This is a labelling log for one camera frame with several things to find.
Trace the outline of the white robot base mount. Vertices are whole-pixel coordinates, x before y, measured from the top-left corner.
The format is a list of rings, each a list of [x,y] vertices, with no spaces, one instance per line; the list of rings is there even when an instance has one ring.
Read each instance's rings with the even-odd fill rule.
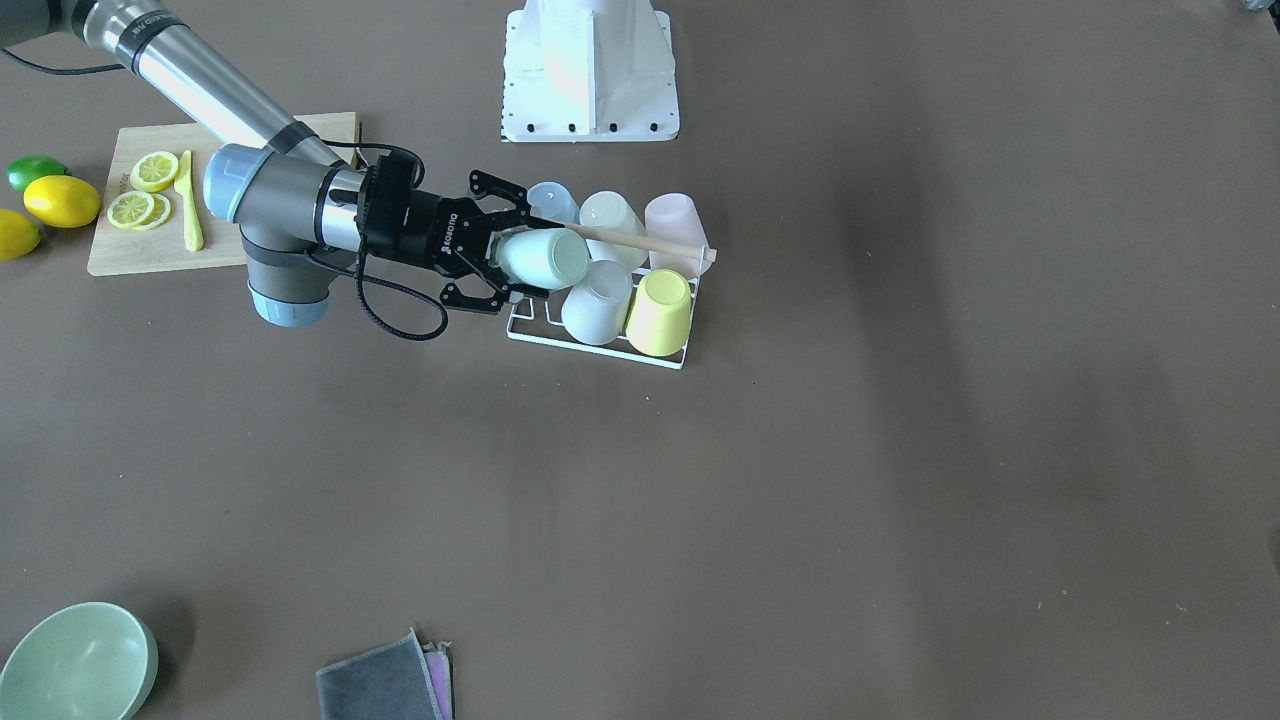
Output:
[[[678,137],[672,23],[649,1],[526,1],[506,17],[500,140]]]

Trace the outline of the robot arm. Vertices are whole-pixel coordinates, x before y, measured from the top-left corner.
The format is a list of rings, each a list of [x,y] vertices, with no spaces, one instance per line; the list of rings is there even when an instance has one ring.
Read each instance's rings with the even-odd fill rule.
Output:
[[[3,46],[65,32],[110,54],[221,141],[201,172],[207,210],[239,229],[248,287],[275,325],[315,323],[332,282],[372,283],[369,258],[445,279],[428,304],[495,314],[550,284],[512,278],[492,261],[507,231],[543,228],[526,188],[474,170],[462,197],[421,190],[425,165],[385,146],[358,169],[211,49],[157,1],[5,1]]]

